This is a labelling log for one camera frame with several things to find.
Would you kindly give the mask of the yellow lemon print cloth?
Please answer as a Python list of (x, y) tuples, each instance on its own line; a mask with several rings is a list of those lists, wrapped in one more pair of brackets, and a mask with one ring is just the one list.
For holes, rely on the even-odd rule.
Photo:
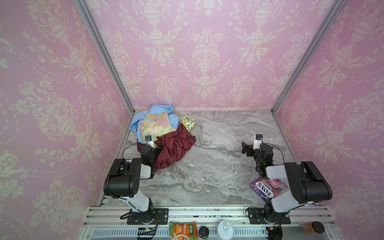
[(191, 129), (196, 125), (195, 122), (191, 121), (188, 117), (186, 116), (180, 116), (180, 123), (184, 125), (184, 127), (190, 132)]

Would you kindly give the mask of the grey cloth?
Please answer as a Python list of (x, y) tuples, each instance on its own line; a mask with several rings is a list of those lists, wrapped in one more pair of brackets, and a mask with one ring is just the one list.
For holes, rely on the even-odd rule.
[(201, 124), (195, 124), (191, 130), (190, 134), (196, 138), (195, 145), (201, 147), (205, 141), (203, 137), (203, 126)]

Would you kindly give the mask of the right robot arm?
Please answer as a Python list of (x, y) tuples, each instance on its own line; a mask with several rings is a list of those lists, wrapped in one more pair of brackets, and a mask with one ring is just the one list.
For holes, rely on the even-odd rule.
[(257, 192), (266, 197), (264, 208), (253, 214), (246, 210), (249, 219), (269, 224), (290, 224), (289, 212), (308, 203), (331, 200), (332, 188), (311, 162), (273, 163), (274, 146), (258, 141), (248, 145), (242, 142), (242, 154), (253, 157), (260, 178), (253, 184)]

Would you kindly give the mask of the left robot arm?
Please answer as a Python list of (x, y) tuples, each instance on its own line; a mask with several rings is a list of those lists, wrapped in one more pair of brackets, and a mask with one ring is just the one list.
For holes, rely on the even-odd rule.
[(139, 158), (114, 160), (104, 183), (104, 195), (129, 205), (129, 212), (120, 216), (128, 225), (165, 225), (169, 210), (156, 209), (152, 200), (140, 190), (140, 180), (149, 180), (155, 175), (154, 144), (142, 145), (140, 152)]

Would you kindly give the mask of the maroon cloth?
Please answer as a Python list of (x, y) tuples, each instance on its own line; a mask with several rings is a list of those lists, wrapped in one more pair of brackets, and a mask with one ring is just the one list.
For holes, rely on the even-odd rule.
[(190, 134), (182, 123), (179, 123), (175, 132), (157, 137), (155, 144), (161, 151), (157, 156), (156, 170), (165, 169), (180, 161), (195, 142), (196, 138)]

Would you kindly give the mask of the light blue cloth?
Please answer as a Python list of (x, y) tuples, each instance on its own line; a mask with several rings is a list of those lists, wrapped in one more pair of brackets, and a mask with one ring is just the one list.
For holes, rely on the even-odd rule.
[(171, 120), (171, 125), (175, 127), (176, 129), (178, 128), (179, 125), (179, 117), (174, 114), (174, 107), (172, 105), (153, 105), (150, 110), (140, 112), (136, 114), (132, 120), (131, 125), (129, 126), (129, 129), (136, 133), (137, 139), (139, 137), (139, 124), (142, 123), (143, 118), (146, 116), (147, 113), (151, 114), (161, 114), (163, 112), (167, 112), (169, 114), (170, 120)]

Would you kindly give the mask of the pastel yellow printed cloth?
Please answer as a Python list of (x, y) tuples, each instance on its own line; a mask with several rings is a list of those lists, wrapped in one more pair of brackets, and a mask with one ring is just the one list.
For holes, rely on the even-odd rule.
[(146, 137), (150, 136), (152, 141), (158, 140), (158, 137), (174, 132), (177, 129), (171, 125), (171, 120), (167, 112), (161, 114), (147, 113), (139, 124), (138, 139), (143, 143), (146, 142)]

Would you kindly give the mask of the purple Fox's candy bag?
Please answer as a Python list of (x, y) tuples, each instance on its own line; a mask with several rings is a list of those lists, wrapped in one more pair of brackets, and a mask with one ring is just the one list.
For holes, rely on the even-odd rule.
[(283, 191), (289, 189), (289, 187), (280, 180), (263, 178), (256, 179), (250, 183), (249, 186), (264, 202), (278, 197)]

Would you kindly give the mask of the white round container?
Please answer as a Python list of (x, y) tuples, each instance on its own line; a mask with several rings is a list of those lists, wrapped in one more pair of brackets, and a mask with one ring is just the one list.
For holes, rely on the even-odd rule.
[(217, 226), (217, 236), (219, 240), (232, 240), (234, 237), (234, 227), (229, 221), (221, 221)]

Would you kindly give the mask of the brown jar black lid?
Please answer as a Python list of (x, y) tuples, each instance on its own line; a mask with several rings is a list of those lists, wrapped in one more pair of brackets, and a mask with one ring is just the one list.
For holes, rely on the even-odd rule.
[(303, 235), (323, 234), (325, 227), (321, 222), (307, 222), (300, 225)]

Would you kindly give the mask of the orange snack packet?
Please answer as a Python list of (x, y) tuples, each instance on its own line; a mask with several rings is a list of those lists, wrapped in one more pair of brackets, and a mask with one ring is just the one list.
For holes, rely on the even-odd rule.
[(199, 238), (196, 222), (170, 222), (169, 227), (171, 240), (197, 240)]

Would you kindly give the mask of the black round lid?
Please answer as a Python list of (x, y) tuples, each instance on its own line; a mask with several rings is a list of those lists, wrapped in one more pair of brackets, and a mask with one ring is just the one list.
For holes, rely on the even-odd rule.
[(210, 235), (210, 230), (206, 226), (201, 226), (199, 228), (199, 237), (201, 239), (207, 239)]

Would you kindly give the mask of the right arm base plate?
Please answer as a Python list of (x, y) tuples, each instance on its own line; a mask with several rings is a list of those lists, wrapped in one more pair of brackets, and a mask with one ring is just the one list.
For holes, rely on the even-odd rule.
[(275, 213), (273, 210), (265, 211), (257, 207), (248, 207), (245, 210), (251, 225), (289, 225), (291, 220), (288, 213)]

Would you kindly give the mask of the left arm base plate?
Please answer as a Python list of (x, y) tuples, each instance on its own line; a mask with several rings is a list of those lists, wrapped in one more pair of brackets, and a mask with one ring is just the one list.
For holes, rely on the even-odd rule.
[(149, 209), (145, 213), (128, 212), (128, 225), (167, 225), (169, 219), (169, 209), (155, 208)]

